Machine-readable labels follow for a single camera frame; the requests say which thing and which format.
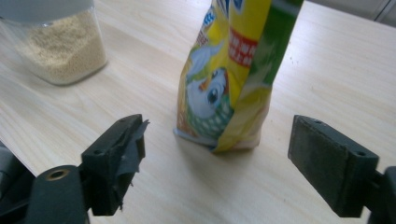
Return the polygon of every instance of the plastic container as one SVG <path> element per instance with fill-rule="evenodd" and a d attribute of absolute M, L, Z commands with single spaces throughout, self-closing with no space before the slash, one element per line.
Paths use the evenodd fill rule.
<path fill-rule="evenodd" d="M 106 64 L 92 0 L 3 0 L 0 21 L 27 68 L 67 85 Z"/>

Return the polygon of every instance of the cartoon character eye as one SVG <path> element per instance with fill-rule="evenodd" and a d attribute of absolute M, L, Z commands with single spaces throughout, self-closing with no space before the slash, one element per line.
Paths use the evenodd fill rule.
<path fill-rule="evenodd" d="M 218 73 L 219 73 L 219 70 L 216 70 L 216 71 L 214 71 L 214 72 L 213 72 L 213 74 L 212 74 L 212 77 L 215 77 L 215 76 L 217 76 L 217 75 L 218 75 Z"/>
<path fill-rule="evenodd" d="M 218 90 L 213 89 L 210 91 L 210 93 L 207 95 L 207 101 L 213 105 L 219 98 L 219 93 Z"/>

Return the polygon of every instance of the wood grain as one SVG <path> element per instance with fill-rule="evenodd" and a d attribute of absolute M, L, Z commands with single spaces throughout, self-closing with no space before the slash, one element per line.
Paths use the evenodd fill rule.
<path fill-rule="evenodd" d="M 341 219 L 287 158 L 291 121 L 321 119 L 396 164 L 396 30 L 305 2 L 254 150 L 213 155 L 173 135 L 178 79 L 210 5 L 95 1 L 107 66 L 73 86 L 31 75 L 0 33 L 0 140 L 38 175 L 80 164 L 112 123 L 150 120 L 124 210 L 92 223 L 366 223 Z"/>

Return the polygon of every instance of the white lid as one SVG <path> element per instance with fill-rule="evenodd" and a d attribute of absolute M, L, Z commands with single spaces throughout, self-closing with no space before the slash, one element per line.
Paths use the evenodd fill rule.
<path fill-rule="evenodd" d="M 0 0 L 0 19 L 23 23 L 56 21 L 93 7 L 93 0 Z"/>

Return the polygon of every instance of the yellow snack bag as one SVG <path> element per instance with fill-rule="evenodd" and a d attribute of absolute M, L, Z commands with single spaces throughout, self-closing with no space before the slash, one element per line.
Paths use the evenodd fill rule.
<path fill-rule="evenodd" d="M 214 152 L 260 142 L 303 0 L 213 0 L 183 68 L 175 133 Z"/>

